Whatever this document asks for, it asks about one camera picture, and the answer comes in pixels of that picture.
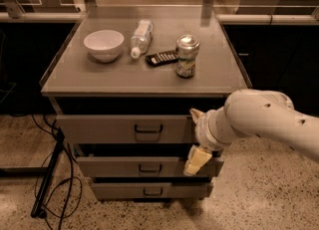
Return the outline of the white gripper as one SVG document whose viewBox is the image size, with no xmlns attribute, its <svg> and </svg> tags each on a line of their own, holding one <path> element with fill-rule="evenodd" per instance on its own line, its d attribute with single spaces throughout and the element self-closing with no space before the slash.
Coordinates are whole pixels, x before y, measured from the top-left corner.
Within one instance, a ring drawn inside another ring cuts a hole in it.
<svg viewBox="0 0 319 230">
<path fill-rule="evenodd" d="M 243 133 L 232 127 L 223 108 L 202 112 L 189 110 L 195 123 L 195 137 L 200 146 L 193 145 L 188 153 L 183 174 L 196 175 L 212 158 L 211 151 L 222 150 L 243 138 Z"/>
</svg>

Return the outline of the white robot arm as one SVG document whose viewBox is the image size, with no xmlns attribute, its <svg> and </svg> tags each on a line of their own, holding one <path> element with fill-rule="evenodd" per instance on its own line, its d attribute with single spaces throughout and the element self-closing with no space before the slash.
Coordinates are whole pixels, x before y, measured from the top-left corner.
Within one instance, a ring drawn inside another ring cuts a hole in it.
<svg viewBox="0 0 319 230">
<path fill-rule="evenodd" d="M 190 114 L 197 144 L 189 151 L 183 171 L 186 176 L 197 174 L 215 151 L 247 136 L 279 141 L 319 160 L 319 118 L 296 111 L 283 93 L 239 90 L 218 110 L 204 113 L 192 109 Z"/>
</svg>

